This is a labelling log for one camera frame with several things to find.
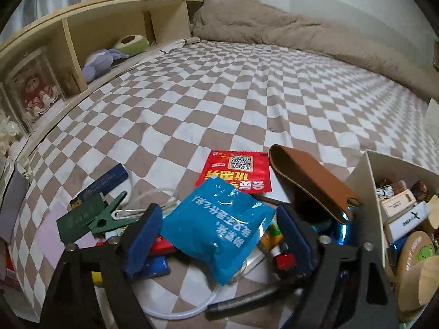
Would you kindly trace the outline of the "blue foil snack packet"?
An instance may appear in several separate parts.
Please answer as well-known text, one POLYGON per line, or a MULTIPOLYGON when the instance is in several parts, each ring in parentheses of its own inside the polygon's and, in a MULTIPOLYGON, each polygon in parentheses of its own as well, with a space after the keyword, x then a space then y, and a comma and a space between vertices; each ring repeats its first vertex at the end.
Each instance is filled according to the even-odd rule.
POLYGON ((210 177, 163 220, 161 236, 208 265, 227 284, 243 265, 275 216, 275 210, 219 177, 210 177))

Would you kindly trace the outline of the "white ring light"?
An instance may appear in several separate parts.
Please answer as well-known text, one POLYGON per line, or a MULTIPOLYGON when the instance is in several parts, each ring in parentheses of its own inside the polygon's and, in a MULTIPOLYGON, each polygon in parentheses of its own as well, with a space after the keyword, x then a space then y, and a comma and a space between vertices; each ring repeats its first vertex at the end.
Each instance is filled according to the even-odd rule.
POLYGON ((178 294, 173 294, 154 280, 133 286, 141 309, 149 317, 162 321, 181 321, 203 313, 223 289, 218 284, 184 281, 178 294))

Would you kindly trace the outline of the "white cardboard clutter box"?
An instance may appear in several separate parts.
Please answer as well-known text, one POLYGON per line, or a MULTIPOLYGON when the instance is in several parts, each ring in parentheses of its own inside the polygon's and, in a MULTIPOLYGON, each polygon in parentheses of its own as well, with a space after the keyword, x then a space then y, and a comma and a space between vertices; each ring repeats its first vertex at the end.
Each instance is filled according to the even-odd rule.
POLYGON ((359 242, 373 244, 396 290, 401 328, 438 327, 438 254, 432 216, 438 174, 366 151, 347 185, 360 196, 359 242))

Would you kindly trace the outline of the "green clothes peg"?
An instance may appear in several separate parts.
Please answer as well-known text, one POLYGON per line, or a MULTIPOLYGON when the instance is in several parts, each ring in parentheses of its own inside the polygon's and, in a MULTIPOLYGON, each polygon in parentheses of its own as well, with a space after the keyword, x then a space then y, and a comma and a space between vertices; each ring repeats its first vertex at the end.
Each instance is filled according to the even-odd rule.
POLYGON ((117 228, 128 226, 138 221, 138 218, 114 218, 112 213, 119 207, 127 196, 127 191, 122 191, 104 210, 89 224, 93 235, 109 232, 117 228))

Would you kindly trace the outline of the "brown leather pouch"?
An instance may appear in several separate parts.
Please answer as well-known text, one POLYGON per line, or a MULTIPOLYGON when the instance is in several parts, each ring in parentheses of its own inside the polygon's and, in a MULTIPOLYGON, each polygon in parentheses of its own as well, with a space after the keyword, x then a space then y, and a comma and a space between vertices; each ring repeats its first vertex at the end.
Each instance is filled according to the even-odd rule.
POLYGON ((324 168, 311 154, 275 144, 269 149, 275 174, 302 191, 341 224, 354 219, 361 198, 349 186, 324 168))

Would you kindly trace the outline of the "dark green card box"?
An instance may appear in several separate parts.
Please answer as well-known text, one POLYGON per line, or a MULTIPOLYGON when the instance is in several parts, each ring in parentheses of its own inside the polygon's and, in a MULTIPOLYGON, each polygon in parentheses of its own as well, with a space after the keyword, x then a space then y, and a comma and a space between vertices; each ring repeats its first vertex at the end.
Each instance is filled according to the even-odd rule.
POLYGON ((86 199, 76 208, 57 219, 60 240, 73 244, 90 231, 89 225, 105 209, 105 200, 101 193, 86 199))

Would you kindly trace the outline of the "navy blue long box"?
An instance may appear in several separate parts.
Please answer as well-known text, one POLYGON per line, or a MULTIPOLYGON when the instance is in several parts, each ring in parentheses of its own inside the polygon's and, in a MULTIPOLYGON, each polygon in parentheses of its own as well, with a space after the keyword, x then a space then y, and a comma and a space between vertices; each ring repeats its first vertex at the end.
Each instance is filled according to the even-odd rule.
POLYGON ((104 175, 100 176, 97 180, 88 185, 75 198, 70 200, 70 210, 75 209, 94 195, 109 194, 114 188, 121 185, 128 178, 129 175, 127 170, 125 170, 125 168, 118 163, 104 175))

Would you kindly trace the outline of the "red QR code packet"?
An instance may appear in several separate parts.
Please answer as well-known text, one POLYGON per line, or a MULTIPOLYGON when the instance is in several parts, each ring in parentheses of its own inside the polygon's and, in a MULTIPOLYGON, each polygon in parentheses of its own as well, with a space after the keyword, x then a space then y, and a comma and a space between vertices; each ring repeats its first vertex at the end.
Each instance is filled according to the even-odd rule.
POLYGON ((272 191, 269 156, 266 152, 212 150, 195 185, 218 177, 247 194, 272 191))

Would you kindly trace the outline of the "pink notepad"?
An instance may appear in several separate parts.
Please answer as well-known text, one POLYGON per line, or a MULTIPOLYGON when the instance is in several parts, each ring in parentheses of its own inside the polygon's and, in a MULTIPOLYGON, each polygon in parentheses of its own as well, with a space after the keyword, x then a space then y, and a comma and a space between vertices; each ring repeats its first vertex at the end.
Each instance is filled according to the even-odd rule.
POLYGON ((67 206, 65 204, 59 201, 55 202, 54 205, 49 208, 48 214, 36 231, 36 242, 53 268, 57 266, 65 249, 65 244, 60 240, 57 219, 64 216, 67 212, 67 206))

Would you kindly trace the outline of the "checkered bed sheet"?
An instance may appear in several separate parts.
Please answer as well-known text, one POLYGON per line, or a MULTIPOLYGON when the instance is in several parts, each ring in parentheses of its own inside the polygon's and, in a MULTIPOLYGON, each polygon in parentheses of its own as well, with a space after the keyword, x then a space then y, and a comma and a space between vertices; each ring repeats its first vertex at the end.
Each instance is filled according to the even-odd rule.
POLYGON ((35 234, 116 164, 130 197, 189 195, 212 150, 310 153, 341 179, 374 150, 438 171, 423 128, 428 104, 409 89, 329 57, 268 45, 200 42, 128 70, 74 107, 30 159, 30 188, 10 252, 40 312, 53 274, 35 234))

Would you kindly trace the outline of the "purple plush toy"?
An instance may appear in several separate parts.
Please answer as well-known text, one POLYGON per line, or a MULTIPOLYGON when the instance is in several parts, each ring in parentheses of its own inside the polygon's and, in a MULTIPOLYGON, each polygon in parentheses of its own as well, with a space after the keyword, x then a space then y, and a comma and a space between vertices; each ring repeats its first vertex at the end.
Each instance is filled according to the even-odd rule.
POLYGON ((122 53, 115 48, 95 51, 87 58, 82 68, 84 80, 89 84, 107 73, 114 61, 125 60, 129 57, 128 54, 122 53))

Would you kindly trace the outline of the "framed doll display case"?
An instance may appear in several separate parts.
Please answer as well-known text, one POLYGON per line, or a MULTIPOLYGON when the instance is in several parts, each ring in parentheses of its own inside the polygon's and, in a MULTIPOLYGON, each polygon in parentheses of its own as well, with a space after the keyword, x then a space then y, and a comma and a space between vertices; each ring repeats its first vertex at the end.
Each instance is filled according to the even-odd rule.
POLYGON ((37 48, 18 61, 7 74, 6 84, 29 132, 43 126, 66 101, 46 47, 37 48))

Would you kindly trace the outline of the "green avocado plush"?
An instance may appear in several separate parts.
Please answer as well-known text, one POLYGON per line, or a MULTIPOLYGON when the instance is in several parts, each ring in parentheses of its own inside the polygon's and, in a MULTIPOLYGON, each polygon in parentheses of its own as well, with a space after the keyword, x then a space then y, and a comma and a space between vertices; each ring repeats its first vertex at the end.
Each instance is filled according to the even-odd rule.
POLYGON ((114 48, 129 56, 145 52, 150 46, 148 39, 142 35, 128 35, 116 42, 114 48))

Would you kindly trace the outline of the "wooden headboard shelf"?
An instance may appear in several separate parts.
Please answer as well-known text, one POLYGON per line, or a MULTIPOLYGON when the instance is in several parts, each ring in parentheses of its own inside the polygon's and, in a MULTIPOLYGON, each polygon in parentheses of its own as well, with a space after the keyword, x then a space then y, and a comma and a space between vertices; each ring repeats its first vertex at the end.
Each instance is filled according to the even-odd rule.
POLYGON ((129 58, 88 83, 82 67, 93 52, 111 48, 130 34, 145 36, 150 52, 191 37, 190 20, 204 0, 89 0, 57 10, 24 27, 1 45, 1 90, 23 136, 13 160, 30 156, 61 119, 93 91, 143 60, 129 58), (61 98, 34 122, 22 108, 22 79, 38 74, 55 84, 61 98))

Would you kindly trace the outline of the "beige rumpled duvet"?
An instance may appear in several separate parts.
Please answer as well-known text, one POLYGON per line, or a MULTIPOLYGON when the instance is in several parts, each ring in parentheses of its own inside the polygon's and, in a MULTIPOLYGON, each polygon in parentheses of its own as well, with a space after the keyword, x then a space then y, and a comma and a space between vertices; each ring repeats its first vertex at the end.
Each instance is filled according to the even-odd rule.
POLYGON ((220 42, 277 45, 320 53, 378 73, 421 99, 438 98, 438 73, 336 22, 285 12, 257 0, 205 0, 193 16, 193 34, 220 42))

